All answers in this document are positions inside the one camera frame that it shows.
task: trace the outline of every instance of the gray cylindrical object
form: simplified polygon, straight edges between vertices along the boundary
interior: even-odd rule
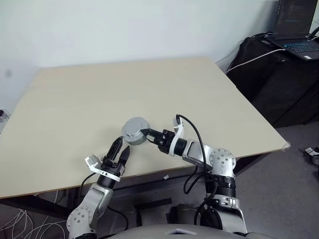
[[[149,123],[142,117],[134,117],[125,123],[122,128],[124,140],[131,145],[139,145],[146,140],[141,129],[149,128]]]

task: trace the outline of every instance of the gray floor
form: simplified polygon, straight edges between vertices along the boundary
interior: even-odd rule
[[[237,197],[241,200],[248,231],[265,233],[279,239],[317,239],[319,238],[318,168],[305,162],[300,149],[319,146],[319,123],[277,130],[292,145],[291,148],[284,152],[269,154],[236,177]],[[132,211],[130,205],[136,203],[172,198],[172,205],[184,202],[198,206],[204,195],[202,182],[199,182],[189,195],[183,194],[181,182],[130,196],[116,195],[110,205],[130,216]],[[55,194],[46,193],[40,196],[53,200]],[[164,223],[165,215],[172,205],[144,210],[143,224]],[[0,205],[0,227],[17,213],[17,209]],[[42,223],[45,218],[34,213],[30,213],[30,216],[36,225]],[[54,221],[59,219],[50,218],[50,222]],[[99,221],[99,235],[119,232],[123,226],[122,218],[108,211]],[[15,229],[16,235],[23,230],[23,227],[24,220],[21,220]],[[6,230],[6,235],[7,238],[11,238],[10,229]],[[61,230],[52,227],[42,238],[63,238],[61,236]],[[0,238],[5,238],[3,231],[0,231]]]

